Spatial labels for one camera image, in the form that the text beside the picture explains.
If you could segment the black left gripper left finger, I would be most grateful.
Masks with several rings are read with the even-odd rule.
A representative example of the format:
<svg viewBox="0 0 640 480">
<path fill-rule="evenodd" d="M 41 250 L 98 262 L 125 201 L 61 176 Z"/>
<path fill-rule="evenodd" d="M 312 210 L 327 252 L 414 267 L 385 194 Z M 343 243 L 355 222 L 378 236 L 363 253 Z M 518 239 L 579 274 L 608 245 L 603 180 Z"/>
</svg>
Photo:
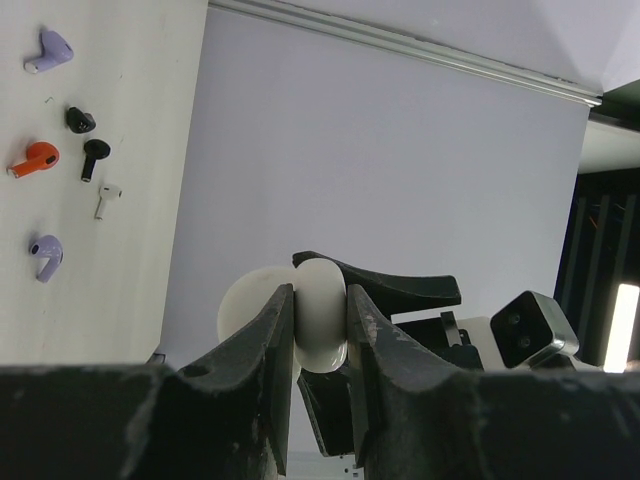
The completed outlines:
<svg viewBox="0 0 640 480">
<path fill-rule="evenodd" d="M 294 291 L 181 370 L 5 367 L 5 479 L 275 479 L 287 465 Z"/>
</svg>

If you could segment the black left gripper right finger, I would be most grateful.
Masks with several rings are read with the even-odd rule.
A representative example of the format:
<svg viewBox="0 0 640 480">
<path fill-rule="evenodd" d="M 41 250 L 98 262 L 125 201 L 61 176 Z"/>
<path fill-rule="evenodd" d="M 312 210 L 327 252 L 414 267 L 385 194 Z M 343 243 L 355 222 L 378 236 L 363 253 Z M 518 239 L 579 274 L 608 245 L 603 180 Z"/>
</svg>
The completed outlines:
<svg viewBox="0 0 640 480">
<path fill-rule="evenodd" d="M 635 373 L 454 366 L 348 290 L 353 442 L 368 479 L 635 479 Z"/>
</svg>

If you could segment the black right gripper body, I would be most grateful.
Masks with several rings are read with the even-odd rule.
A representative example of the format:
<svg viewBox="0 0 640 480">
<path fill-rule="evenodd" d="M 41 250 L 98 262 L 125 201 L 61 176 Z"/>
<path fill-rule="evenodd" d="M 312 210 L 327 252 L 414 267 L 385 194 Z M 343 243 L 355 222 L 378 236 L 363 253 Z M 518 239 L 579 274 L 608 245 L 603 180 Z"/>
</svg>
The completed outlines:
<svg viewBox="0 0 640 480">
<path fill-rule="evenodd" d="M 458 326 L 452 311 L 395 326 L 442 361 L 464 370 L 484 370 L 478 349 L 471 343 L 468 332 Z"/>
</svg>

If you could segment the white earbud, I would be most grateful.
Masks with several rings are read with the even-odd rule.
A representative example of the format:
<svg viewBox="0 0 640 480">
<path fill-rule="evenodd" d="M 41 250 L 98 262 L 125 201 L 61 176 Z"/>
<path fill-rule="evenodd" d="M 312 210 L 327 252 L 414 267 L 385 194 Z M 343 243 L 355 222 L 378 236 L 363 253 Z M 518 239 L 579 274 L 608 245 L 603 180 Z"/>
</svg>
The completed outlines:
<svg viewBox="0 0 640 480">
<path fill-rule="evenodd" d="M 94 219 L 102 221 L 107 204 L 111 200 L 118 199 L 122 196 L 123 190 L 114 184 L 103 184 L 99 188 L 99 201 L 95 211 Z"/>
</svg>

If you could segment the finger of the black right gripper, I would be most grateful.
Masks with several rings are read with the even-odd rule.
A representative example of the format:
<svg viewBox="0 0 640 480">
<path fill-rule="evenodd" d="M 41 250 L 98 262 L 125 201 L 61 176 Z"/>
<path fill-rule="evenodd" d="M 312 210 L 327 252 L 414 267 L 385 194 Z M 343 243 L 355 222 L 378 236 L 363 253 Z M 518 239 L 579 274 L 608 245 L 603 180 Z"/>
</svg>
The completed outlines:
<svg viewBox="0 0 640 480">
<path fill-rule="evenodd" d="M 460 288 L 451 275 L 412 277 L 383 274 L 346 264 L 314 251 L 292 255 L 299 267 L 311 259 L 334 262 L 341 270 L 347 287 L 360 285 L 383 315 L 453 307 L 460 304 Z"/>
<path fill-rule="evenodd" d="M 349 378 L 345 369 L 330 373 L 302 370 L 297 381 L 320 453 L 354 453 Z"/>
</svg>

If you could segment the white earbud charging case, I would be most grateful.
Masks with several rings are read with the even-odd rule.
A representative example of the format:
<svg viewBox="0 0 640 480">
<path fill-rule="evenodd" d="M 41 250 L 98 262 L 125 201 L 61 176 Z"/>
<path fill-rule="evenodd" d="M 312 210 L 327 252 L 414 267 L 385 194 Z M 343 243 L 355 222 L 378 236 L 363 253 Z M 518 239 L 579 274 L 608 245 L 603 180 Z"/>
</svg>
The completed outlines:
<svg viewBox="0 0 640 480">
<path fill-rule="evenodd" d="M 305 260 L 297 267 L 264 267 L 236 280 L 218 310 L 219 341 L 252 321 L 285 284 L 294 289 L 295 374 L 338 370 L 347 358 L 347 288 L 340 268 L 328 259 Z"/>
</svg>

